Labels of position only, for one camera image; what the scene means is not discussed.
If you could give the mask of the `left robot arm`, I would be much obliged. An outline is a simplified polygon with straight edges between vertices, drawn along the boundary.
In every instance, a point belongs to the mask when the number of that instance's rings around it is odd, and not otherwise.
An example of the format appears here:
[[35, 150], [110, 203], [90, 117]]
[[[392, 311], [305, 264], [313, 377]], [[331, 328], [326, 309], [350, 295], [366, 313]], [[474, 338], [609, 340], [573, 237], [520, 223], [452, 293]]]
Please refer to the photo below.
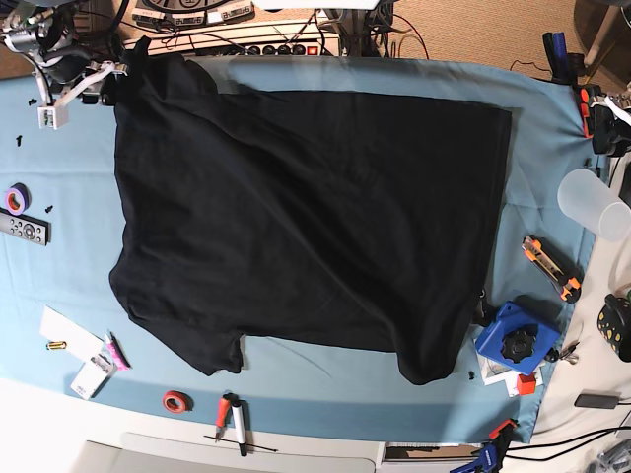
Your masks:
[[630, 84], [620, 94], [597, 89], [588, 100], [592, 145], [597, 155], [623, 157], [630, 151]]

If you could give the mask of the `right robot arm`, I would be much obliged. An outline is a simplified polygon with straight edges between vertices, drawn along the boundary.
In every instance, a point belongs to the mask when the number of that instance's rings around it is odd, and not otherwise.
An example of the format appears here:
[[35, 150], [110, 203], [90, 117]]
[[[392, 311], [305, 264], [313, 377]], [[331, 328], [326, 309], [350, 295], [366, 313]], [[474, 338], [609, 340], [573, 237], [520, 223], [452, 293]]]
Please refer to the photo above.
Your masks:
[[84, 104], [115, 105], [118, 78], [128, 72], [120, 61], [117, 29], [129, 3], [121, 1], [107, 27], [89, 33], [79, 32], [75, 23], [82, 4], [59, 1], [43, 6], [20, 1], [1, 21], [5, 46], [34, 68], [41, 129], [57, 130], [68, 123], [68, 106], [75, 99]]

